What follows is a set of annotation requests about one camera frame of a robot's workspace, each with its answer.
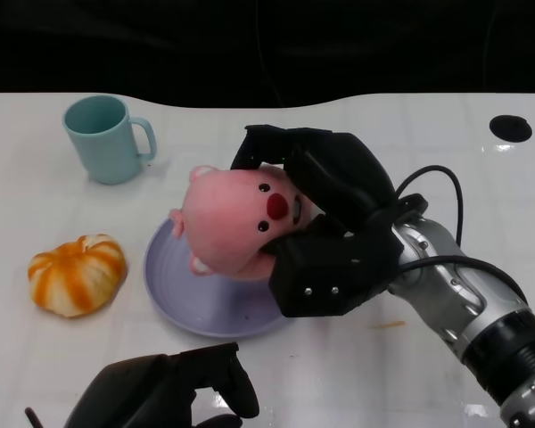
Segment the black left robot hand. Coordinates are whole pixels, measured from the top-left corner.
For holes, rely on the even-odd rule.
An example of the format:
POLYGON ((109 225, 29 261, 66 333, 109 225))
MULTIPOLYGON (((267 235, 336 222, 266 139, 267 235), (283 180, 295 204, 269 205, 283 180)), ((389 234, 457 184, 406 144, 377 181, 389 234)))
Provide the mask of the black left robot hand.
POLYGON ((231 412, 200 427, 240 427, 259 402, 235 342, 175 355, 131 358, 106 366, 89 384, 67 427, 191 427, 199 389, 211 388, 231 412))

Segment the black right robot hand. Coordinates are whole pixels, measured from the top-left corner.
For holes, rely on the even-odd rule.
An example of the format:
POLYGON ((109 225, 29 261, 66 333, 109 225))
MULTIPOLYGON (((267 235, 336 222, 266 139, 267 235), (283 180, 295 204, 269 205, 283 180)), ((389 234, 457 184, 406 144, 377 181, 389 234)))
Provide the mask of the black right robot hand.
POLYGON ((342 316, 383 292, 403 244, 392 228, 425 212, 397 196, 381 163, 354 135, 249 125, 232 169, 281 165, 320 214, 306 229, 267 245, 276 263, 269 289, 285 317, 342 316))

